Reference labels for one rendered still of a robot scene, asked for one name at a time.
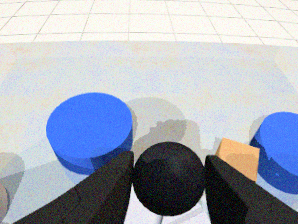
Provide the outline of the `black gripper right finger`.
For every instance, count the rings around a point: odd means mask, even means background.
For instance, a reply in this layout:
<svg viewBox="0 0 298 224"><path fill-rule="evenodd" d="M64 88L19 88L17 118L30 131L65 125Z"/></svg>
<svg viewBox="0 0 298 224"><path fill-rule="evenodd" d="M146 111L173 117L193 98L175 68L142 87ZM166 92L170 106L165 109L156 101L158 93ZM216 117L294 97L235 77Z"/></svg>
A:
<svg viewBox="0 0 298 224"><path fill-rule="evenodd" d="M298 224L298 212L235 171L217 155L206 156L205 196L210 224Z"/></svg>

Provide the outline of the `orange cube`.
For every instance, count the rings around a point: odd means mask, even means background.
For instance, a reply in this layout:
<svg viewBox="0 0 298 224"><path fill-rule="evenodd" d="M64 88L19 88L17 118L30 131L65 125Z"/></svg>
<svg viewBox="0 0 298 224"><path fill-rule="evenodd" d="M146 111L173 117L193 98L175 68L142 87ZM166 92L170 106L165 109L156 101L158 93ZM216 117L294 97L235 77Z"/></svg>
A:
<svg viewBox="0 0 298 224"><path fill-rule="evenodd" d="M235 171L242 172L247 179L257 183L259 148L222 137L214 155L221 157Z"/></svg>

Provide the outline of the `blue cylinder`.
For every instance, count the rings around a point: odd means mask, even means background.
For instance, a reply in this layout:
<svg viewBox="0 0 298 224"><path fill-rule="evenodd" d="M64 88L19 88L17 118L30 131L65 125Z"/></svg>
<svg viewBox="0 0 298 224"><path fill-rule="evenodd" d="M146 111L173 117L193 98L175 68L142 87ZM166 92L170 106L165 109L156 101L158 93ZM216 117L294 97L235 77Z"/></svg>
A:
<svg viewBox="0 0 298 224"><path fill-rule="evenodd" d="M298 194L298 113L270 113L250 145L259 148L259 177L281 192Z"/></svg>
<svg viewBox="0 0 298 224"><path fill-rule="evenodd" d="M124 101L104 92L85 92L57 105L47 137L61 165L89 176L132 147L132 115Z"/></svg>

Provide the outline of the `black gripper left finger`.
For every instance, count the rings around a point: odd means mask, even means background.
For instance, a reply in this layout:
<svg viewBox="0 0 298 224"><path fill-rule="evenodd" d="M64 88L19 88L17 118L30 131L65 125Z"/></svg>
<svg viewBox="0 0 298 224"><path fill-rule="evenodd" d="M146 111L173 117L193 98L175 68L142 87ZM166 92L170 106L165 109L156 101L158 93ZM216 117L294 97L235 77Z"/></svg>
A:
<svg viewBox="0 0 298 224"><path fill-rule="evenodd" d="M124 151L56 200L12 224L124 224L133 185L133 152Z"/></svg>

